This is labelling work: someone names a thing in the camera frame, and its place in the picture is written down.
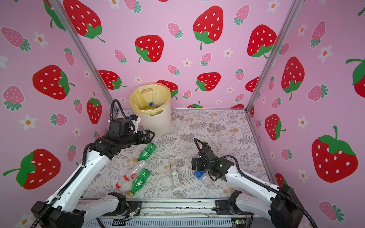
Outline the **clear bottle pink label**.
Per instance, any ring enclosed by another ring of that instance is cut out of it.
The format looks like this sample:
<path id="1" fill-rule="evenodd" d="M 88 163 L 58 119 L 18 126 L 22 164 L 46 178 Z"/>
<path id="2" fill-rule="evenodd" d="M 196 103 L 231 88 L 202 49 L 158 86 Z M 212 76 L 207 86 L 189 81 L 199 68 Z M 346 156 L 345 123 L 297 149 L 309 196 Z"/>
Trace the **clear bottle pink label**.
<path id="1" fill-rule="evenodd" d="M 152 111 L 157 112 L 157 111 L 160 111 L 160 110 L 161 110 L 161 108 L 159 106 L 157 106 L 157 107 L 149 107 L 145 111 L 146 112 L 152 112 Z"/>

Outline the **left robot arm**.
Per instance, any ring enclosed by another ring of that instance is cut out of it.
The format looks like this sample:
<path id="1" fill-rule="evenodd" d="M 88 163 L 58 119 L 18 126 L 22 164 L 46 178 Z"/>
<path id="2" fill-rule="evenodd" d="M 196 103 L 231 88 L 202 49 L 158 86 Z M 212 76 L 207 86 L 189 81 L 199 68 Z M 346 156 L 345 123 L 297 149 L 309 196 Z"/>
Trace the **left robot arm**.
<path id="1" fill-rule="evenodd" d="M 111 192 L 106 197 L 77 208 L 77 204 L 95 176 L 123 149 L 133 145 L 149 144 L 155 137 L 149 130 L 137 133 L 115 134 L 107 132 L 94 143 L 88 144 L 83 152 L 82 163 L 67 181 L 46 201 L 37 201 L 31 211 L 35 221 L 33 228 L 81 228 L 91 220 L 107 213 L 128 211 L 126 197 Z"/>

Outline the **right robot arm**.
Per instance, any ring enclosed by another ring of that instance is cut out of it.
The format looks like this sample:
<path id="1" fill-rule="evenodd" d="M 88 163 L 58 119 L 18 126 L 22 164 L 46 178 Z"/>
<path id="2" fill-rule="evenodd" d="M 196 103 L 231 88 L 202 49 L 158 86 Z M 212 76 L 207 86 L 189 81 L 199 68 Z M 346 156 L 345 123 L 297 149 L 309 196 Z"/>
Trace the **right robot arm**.
<path id="1" fill-rule="evenodd" d="M 221 179 L 254 195 L 243 197 L 242 192 L 235 191 L 228 200 L 232 213 L 250 212 L 271 221 L 276 228 L 297 228 L 303 218 L 317 227 L 290 186 L 277 186 L 244 172 L 234 156 L 219 158 L 206 143 L 197 148 L 198 157 L 192 160 L 194 170 L 206 171 L 212 181 Z"/>

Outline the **clear bottle green label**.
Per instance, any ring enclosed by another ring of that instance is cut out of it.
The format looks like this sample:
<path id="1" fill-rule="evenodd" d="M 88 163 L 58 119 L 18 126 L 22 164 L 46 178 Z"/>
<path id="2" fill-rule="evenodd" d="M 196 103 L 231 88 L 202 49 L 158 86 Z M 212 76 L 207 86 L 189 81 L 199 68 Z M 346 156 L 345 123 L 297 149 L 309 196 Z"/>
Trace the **clear bottle green label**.
<path id="1" fill-rule="evenodd" d="M 173 188 L 180 187 L 182 185 L 182 181 L 176 160 L 175 159 L 170 160 L 169 165 L 170 165 L 172 187 Z"/>

